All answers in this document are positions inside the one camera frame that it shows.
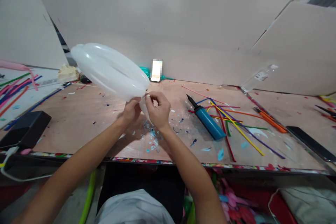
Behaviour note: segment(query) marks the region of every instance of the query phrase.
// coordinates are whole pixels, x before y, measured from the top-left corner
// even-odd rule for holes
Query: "white balloon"
[[[105,91],[126,102],[141,97],[140,107],[149,119],[144,99],[149,79],[133,61],[97,43],[78,44],[71,49],[71,55],[85,76]]]

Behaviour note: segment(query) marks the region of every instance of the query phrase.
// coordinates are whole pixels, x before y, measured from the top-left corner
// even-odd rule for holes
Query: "hand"
[[[154,107],[153,100],[158,102]],[[170,102],[162,92],[150,92],[146,95],[146,106],[149,118],[158,130],[169,127],[168,117],[170,112]]]
[[[126,123],[135,122],[140,115],[141,109],[139,106],[141,98],[135,97],[131,99],[129,102],[126,102],[124,112],[121,117],[125,120]]]

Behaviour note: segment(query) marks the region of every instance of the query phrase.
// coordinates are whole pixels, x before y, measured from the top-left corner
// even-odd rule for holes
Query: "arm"
[[[158,102],[154,107],[153,100]],[[166,140],[179,173],[195,204],[197,223],[227,224],[219,196],[212,181],[197,157],[173,132],[168,123],[170,103],[161,92],[146,96],[150,120]]]
[[[78,184],[96,169],[129,123],[138,119],[139,101],[135,98],[126,103],[121,117],[69,158],[13,223],[52,223]]]

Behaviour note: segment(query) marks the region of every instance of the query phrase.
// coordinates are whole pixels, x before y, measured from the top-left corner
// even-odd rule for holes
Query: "smartphone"
[[[153,59],[152,61],[152,72],[150,74],[150,81],[152,82],[160,82],[162,75],[162,60],[161,59]]]
[[[336,162],[336,157],[326,148],[316,142],[311,136],[304,132],[299,127],[286,126],[286,128],[293,133],[301,142],[311,148],[317,155],[329,162]]]

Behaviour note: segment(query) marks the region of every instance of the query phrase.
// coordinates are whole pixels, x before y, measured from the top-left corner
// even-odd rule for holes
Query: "plywood tabletop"
[[[283,94],[268,91],[252,91],[250,96],[284,126],[297,126],[336,155],[336,123],[322,117],[315,105],[328,106],[314,96]]]
[[[231,86],[172,80],[164,80],[160,84],[151,83],[148,91],[162,91],[166,95],[171,103],[169,115],[171,127],[201,162],[250,166],[269,166],[271,164],[275,167],[279,165],[292,169],[325,170],[324,164],[308,154],[289,134],[279,133],[262,119],[229,112],[231,116],[242,120],[245,125],[268,128],[268,130],[249,130],[286,158],[279,158],[245,132],[247,137],[264,153],[265,156],[261,156],[230,124],[232,136],[229,137],[229,141],[237,161],[234,163],[225,140],[214,141],[198,118],[188,112],[191,105],[186,94],[197,102],[203,100],[204,97],[183,88],[181,85],[231,106],[240,107],[234,108],[236,111],[256,115],[252,109],[254,104],[240,90]],[[92,84],[82,87],[82,85],[73,84],[37,108],[37,110],[43,110],[52,116],[52,119],[43,133],[42,140],[34,147],[34,151],[73,154],[111,125],[118,114],[123,111],[125,102]],[[208,106],[210,104],[208,101],[204,101],[202,105]],[[216,111],[212,108],[209,113],[216,114]],[[152,147],[155,138],[159,142],[157,149]],[[190,147],[195,139],[197,139],[196,143]],[[224,151],[223,158],[220,157],[222,149]],[[141,115],[139,120],[129,127],[125,135],[109,151],[108,156],[171,160],[165,141],[162,140],[157,129],[146,121],[144,115]]]

